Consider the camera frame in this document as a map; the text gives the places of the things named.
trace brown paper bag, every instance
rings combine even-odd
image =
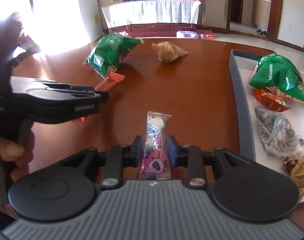
[[[188,54],[187,51],[168,41],[160,42],[158,44],[153,43],[152,49],[159,53],[159,60],[164,63],[170,63],[177,58]]]
[[[291,170],[291,179],[299,188],[301,200],[304,197],[304,155]]]

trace cabinet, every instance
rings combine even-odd
[[[253,0],[252,23],[255,27],[268,29],[270,9],[270,0]]]
[[[177,31],[196,31],[196,24],[149,23],[130,24],[109,29],[109,33],[126,31],[135,37],[176,37]]]

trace metal screw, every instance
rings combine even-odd
[[[104,186],[108,186],[108,187],[112,187],[115,186],[116,184],[118,184],[119,181],[115,178],[106,178],[105,180],[103,180],[102,184]]]
[[[190,185],[192,186],[203,186],[205,184],[205,180],[202,178],[194,178],[190,180]]]

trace white refrigerator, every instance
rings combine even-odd
[[[46,54],[76,49],[103,35],[97,0],[47,0],[33,13],[28,33]]]

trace yellow label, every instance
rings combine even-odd
[[[100,18],[97,14],[94,15],[94,20],[95,20],[95,24],[99,24],[100,23]]]

